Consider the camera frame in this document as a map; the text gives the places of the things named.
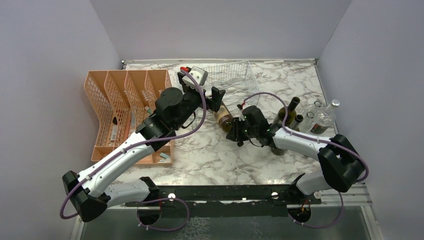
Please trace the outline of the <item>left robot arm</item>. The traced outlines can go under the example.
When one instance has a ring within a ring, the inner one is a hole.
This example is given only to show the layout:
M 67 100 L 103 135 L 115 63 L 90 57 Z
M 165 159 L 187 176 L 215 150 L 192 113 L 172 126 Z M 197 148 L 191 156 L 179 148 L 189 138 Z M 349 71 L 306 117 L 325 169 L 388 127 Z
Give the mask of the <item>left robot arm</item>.
M 149 177 L 115 187 L 110 185 L 136 162 L 178 139 L 176 130 L 197 108 L 218 111 L 225 93 L 214 86 L 210 97 L 201 88 L 188 87 L 181 91 L 169 87 L 162 91 L 153 113 L 121 145 L 91 167 L 80 172 L 70 170 L 62 176 L 66 198 L 60 217 L 80 216 L 83 222 L 90 222 L 109 207 L 136 201 L 147 206 L 155 203 L 159 189 Z

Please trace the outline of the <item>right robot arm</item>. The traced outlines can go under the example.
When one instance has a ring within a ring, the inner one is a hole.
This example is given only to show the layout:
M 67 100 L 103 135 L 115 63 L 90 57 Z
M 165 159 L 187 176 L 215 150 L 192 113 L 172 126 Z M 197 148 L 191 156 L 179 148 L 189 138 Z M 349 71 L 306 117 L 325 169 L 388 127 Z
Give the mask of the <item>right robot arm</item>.
M 344 135 L 316 138 L 281 124 L 270 124 L 256 106 L 246 107 L 240 117 L 232 120 L 226 139 L 236 142 L 238 146 L 256 139 L 261 146 L 290 150 L 319 162 L 320 170 L 302 174 L 290 185 L 288 196 L 296 204 L 322 190 L 333 189 L 345 193 L 366 171 L 359 154 Z

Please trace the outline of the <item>green wine bottle white label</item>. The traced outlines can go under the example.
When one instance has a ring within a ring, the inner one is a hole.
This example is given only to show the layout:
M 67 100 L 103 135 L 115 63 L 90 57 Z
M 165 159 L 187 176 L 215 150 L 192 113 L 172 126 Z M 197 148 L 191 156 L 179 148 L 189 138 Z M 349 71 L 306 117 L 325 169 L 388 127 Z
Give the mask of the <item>green wine bottle white label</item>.
M 277 147 L 271 147 L 270 149 L 271 149 L 271 152 L 276 156 L 282 156 L 287 152 L 287 149 L 284 149 L 284 148 L 280 149 Z

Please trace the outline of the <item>green wine bottle brown label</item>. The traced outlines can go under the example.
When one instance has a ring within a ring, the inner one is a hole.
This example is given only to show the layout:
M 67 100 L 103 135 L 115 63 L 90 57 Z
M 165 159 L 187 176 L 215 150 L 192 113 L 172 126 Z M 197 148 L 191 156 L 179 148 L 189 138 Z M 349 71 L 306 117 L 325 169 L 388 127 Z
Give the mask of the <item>green wine bottle brown label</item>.
M 213 116 L 219 127 L 226 133 L 229 133 L 232 128 L 233 116 L 224 102 L 221 102 L 218 111 L 213 112 Z

